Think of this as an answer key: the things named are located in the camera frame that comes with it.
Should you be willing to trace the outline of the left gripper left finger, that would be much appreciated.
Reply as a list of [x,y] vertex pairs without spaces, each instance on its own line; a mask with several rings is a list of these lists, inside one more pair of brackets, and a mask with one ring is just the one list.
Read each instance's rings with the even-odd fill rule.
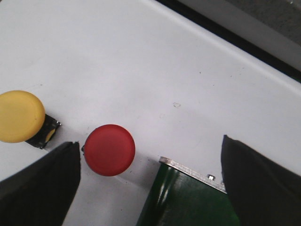
[[2,226],[61,226],[81,178],[77,142],[64,142],[0,183]]

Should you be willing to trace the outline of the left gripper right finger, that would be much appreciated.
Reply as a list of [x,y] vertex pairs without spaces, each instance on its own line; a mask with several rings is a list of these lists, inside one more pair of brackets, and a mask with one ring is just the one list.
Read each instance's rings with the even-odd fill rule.
[[301,177],[244,143],[223,137],[222,179],[242,226],[299,226]]

